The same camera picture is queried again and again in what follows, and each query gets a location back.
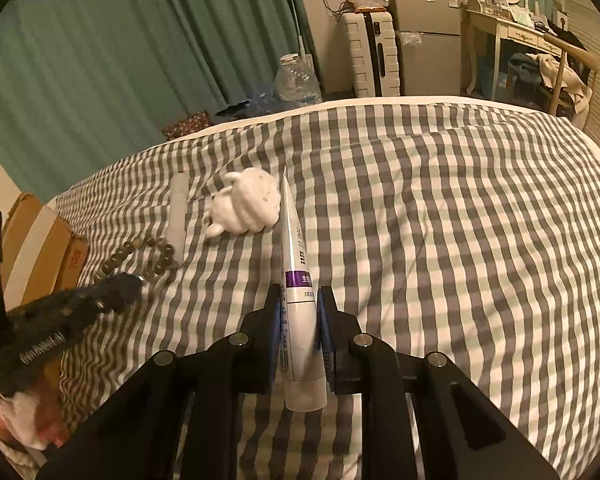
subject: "cardboard box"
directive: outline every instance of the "cardboard box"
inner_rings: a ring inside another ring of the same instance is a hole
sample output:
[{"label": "cardboard box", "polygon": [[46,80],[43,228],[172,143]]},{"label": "cardboard box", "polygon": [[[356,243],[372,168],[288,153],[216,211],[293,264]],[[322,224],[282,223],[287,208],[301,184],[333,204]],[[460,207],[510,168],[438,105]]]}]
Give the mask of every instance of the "cardboard box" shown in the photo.
[{"label": "cardboard box", "polygon": [[7,312],[75,287],[88,245],[32,194],[23,193],[2,229],[0,276]]}]

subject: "white tube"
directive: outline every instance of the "white tube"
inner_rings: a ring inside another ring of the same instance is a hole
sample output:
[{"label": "white tube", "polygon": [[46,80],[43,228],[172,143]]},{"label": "white tube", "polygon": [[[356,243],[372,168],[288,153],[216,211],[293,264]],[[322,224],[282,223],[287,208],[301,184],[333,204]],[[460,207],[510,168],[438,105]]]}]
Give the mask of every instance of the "white tube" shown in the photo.
[{"label": "white tube", "polygon": [[285,405],[292,412],[313,412],[327,405],[327,381],[318,334],[318,315],[304,237],[286,180],[282,177],[282,336],[281,368]]},{"label": "white tube", "polygon": [[169,224],[165,238],[173,246],[172,269],[177,269],[184,263],[184,244],[187,237],[185,219],[189,199],[189,173],[176,173],[171,178],[169,193]]}]

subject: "gray and white checkered bedsheet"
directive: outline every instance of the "gray and white checkered bedsheet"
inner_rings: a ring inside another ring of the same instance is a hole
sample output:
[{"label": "gray and white checkered bedsheet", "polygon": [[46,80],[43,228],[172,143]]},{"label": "gray and white checkered bedsheet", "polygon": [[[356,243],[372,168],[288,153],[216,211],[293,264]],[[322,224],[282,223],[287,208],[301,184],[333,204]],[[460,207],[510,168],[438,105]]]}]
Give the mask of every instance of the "gray and white checkered bedsheet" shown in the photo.
[{"label": "gray and white checkered bedsheet", "polygon": [[[600,165],[565,120],[487,105],[367,105],[156,146],[59,196],[87,237],[87,283],[124,240],[168,221],[190,173],[184,268],[65,355],[72,427],[159,349],[201,351],[263,305],[280,232],[206,241],[222,176],[288,168],[314,283],[400,352],[448,354],[565,479],[600,449]],[[145,251],[123,270],[139,272]],[[354,478],[360,399],[314,413],[245,396],[244,478]]]}]

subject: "patterned cushion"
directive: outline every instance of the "patterned cushion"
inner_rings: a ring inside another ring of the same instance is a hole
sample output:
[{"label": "patterned cushion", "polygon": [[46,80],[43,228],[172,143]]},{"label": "patterned cushion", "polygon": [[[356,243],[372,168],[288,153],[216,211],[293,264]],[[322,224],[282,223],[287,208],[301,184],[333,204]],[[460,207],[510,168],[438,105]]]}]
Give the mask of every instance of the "patterned cushion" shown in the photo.
[{"label": "patterned cushion", "polygon": [[205,110],[187,117],[179,123],[172,124],[162,131],[167,140],[179,139],[180,137],[194,134],[212,125],[211,117]]}]

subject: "toothpaste tube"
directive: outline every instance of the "toothpaste tube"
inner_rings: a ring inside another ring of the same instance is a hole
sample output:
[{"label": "toothpaste tube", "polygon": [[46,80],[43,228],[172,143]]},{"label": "toothpaste tube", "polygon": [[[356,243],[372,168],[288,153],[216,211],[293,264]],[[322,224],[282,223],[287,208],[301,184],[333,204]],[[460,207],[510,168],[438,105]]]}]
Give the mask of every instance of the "toothpaste tube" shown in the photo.
[{"label": "toothpaste tube", "polygon": [[327,382],[320,348],[318,314],[304,237],[286,180],[282,177],[282,328],[281,368],[285,405],[292,412],[312,412],[327,404]]}]

